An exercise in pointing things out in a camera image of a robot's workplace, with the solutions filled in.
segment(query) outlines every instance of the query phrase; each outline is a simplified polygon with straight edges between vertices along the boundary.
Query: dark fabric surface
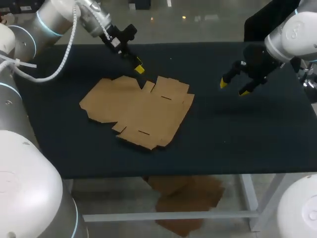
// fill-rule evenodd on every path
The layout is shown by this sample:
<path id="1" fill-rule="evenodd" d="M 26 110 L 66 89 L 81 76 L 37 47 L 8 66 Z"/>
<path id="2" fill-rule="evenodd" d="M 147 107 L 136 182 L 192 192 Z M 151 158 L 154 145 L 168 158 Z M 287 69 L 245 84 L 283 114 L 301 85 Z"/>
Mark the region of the dark fabric surface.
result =
<path id="1" fill-rule="evenodd" d="M 88 119 L 81 99 L 102 78 L 133 76 L 103 45 L 74 46 L 57 80 L 17 85 L 43 154 L 63 178 L 317 171 L 317 120 L 290 65 L 276 70 L 254 93 L 237 76 L 220 90 L 222 74 L 242 59 L 246 43 L 132 46 L 152 79 L 190 84 L 194 102 L 175 138 L 148 151 L 115 137 L 113 124 Z M 33 75 L 50 75 L 65 46 L 38 57 Z"/>

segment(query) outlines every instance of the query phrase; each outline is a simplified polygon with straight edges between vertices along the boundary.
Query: gray floor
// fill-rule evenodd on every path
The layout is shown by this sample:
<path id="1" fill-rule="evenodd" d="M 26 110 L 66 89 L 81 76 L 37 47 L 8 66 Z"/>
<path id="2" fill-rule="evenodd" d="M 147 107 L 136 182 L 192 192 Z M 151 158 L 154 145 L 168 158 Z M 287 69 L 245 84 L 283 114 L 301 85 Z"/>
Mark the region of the gray floor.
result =
<path id="1" fill-rule="evenodd" d="M 127 0 L 104 0 L 113 23 L 120 29 L 133 23 L 138 33 L 132 44 L 242 41 L 244 21 L 270 0 L 152 0 L 152 9 L 129 10 Z M 19 21 L 32 17 L 21 15 Z M 58 42 L 66 44 L 69 34 Z M 101 44 L 78 27 L 76 44 Z M 216 209 L 240 210 L 245 208 L 237 176 L 217 176 L 226 188 Z M 261 198 L 273 175 L 254 175 L 258 198 Z M 73 195 L 84 214 L 129 213 L 154 211 L 158 193 L 152 191 L 140 178 L 76 180 Z M 145 222 L 112 222 L 88 224 L 90 237 L 118 238 L 173 238 L 172 232 Z M 205 220 L 190 238 L 278 238 L 276 221 L 272 219 L 265 231 L 250 232 L 243 219 Z"/>

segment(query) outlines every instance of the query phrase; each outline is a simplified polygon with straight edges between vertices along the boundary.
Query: table leg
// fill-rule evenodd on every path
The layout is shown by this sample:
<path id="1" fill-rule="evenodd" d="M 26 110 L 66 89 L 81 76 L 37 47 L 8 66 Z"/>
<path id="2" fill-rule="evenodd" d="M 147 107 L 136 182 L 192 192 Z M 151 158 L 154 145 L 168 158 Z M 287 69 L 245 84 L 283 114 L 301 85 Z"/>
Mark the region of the table leg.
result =
<path id="1" fill-rule="evenodd" d="M 265 192 L 261 202 L 259 203 L 259 217 L 250 219 L 251 231 L 260 232 L 261 230 L 263 230 L 268 220 L 274 214 L 285 190 L 301 177 L 301 174 L 275 175 L 268 190 Z"/>

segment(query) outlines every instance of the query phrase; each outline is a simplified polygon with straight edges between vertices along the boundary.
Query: flattened cardboard box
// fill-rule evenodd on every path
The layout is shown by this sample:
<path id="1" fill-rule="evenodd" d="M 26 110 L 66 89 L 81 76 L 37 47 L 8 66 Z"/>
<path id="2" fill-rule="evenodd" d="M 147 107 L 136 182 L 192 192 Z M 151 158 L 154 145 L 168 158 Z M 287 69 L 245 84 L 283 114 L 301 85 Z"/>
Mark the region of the flattened cardboard box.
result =
<path id="1" fill-rule="evenodd" d="M 117 137 L 148 149 L 169 144 L 187 114 L 194 95 L 188 84 L 158 77 L 143 89 L 134 78 L 102 79 L 80 102 L 88 117 L 117 122 Z"/>

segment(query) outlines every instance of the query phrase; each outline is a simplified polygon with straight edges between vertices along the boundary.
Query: cardboard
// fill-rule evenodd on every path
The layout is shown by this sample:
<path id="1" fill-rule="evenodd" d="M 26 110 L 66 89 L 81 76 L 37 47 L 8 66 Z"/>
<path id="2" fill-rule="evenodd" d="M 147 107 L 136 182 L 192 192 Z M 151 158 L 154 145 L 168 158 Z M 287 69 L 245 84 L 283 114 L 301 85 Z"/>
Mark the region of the cardboard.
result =
<path id="1" fill-rule="evenodd" d="M 224 192 L 221 181 L 211 176 L 150 176 L 148 183 L 162 193 L 157 212 L 209 211 L 217 206 Z M 157 220 L 156 223 L 186 237 L 202 226 L 203 219 Z"/>
<path id="2" fill-rule="evenodd" d="M 189 176 L 150 176 L 146 182 L 161 195 L 168 196 L 187 186 L 191 179 Z"/>
<path id="3" fill-rule="evenodd" d="M 88 117 L 117 122 L 117 136 L 148 149 L 169 144 L 187 114 L 193 94 L 188 84 L 158 77 L 143 89 L 134 78 L 102 79 L 80 102 Z"/>

